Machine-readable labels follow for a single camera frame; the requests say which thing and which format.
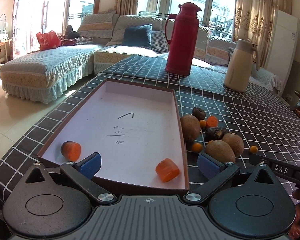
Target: power outlet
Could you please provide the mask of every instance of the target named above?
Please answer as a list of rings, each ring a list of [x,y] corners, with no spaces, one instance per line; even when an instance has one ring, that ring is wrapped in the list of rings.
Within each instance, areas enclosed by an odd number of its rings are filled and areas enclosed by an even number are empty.
[[[292,96],[288,94],[288,95],[286,96],[286,99],[287,99],[289,102],[291,102],[291,101],[292,101]]]

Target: dark blue pillow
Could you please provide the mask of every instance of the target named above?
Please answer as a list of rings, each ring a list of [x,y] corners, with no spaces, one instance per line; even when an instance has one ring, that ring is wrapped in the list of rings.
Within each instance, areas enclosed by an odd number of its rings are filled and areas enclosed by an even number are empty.
[[[122,45],[124,46],[151,46],[152,25],[128,27],[124,31]]]

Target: white thermos jug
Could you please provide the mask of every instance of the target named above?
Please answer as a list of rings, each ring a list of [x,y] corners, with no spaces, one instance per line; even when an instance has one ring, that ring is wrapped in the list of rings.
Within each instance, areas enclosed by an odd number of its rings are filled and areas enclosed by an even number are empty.
[[[257,55],[257,67],[259,71],[258,51],[252,43],[238,40],[237,46],[230,59],[224,85],[237,92],[245,92],[252,71],[253,52]]]

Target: black checkered tablecloth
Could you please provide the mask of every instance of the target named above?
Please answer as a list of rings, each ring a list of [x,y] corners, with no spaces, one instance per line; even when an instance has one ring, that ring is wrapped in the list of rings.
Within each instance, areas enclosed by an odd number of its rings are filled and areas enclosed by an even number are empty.
[[[33,162],[44,143],[68,113],[88,96],[104,79],[111,77],[175,90],[180,116],[191,114],[194,106],[214,115],[219,126],[238,134],[244,142],[244,153],[236,163],[249,164],[249,148],[256,145],[258,154],[300,166],[300,119],[276,96],[249,83],[245,93],[223,86],[224,75],[193,66],[190,76],[165,72],[166,60],[157,57],[132,56],[103,71],[44,116],[0,160],[0,209],[20,178]],[[204,133],[197,139],[204,144]],[[207,179],[197,167],[198,154],[187,151],[190,189]],[[280,179],[291,195],[295,185]]]

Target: glossy floor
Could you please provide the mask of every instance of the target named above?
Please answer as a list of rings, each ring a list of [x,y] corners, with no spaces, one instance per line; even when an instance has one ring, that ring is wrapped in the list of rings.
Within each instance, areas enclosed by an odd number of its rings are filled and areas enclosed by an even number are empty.
[[[0,159],[32,125],[91,78],[93,76],[79,80],[61,98],[49,104],[8,95],[3,91],[0,79]]]

